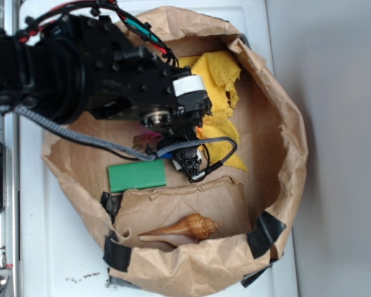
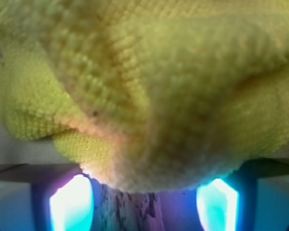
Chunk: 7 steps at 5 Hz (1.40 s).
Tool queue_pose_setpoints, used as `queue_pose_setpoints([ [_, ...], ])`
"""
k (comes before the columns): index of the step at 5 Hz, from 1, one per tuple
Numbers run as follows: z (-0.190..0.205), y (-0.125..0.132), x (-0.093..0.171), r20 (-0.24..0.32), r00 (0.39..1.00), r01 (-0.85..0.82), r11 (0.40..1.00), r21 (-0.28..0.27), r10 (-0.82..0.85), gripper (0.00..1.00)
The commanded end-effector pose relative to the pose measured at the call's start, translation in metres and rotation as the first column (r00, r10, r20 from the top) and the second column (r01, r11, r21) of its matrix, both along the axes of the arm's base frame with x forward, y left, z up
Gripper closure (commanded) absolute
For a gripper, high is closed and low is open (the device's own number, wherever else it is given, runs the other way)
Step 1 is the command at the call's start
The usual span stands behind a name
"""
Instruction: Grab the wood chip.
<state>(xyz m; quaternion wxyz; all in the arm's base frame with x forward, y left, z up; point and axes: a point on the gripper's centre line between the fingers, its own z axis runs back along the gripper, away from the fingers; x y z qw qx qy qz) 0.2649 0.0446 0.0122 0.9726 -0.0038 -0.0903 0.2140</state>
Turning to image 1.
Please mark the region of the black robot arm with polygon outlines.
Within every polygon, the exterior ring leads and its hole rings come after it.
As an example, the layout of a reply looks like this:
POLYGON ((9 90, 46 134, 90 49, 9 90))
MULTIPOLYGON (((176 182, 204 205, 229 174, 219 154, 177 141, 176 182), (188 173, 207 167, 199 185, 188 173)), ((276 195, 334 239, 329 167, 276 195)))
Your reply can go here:
POLYGON ((0 35, 0 106, 24 106, 58 124, 83 112, 139 121, 163 135, 158 144, 188 178, 204 175, 195 129, 211 112, 201 77, 134 46, 108 16, 64 14, 29 46, 0 35))

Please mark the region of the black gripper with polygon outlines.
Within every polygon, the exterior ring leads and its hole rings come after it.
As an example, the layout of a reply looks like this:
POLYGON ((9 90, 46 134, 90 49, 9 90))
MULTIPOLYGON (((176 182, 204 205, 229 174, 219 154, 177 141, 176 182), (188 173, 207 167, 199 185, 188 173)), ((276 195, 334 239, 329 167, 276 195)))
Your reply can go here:
POLYGON ((96 119, 140 121, 161 135, 162 149, 197 140, 212 103, 207 90, 176 97, 173 81, 193 75, 170 66, 143 46, 92 52, 92 115, 96 119))

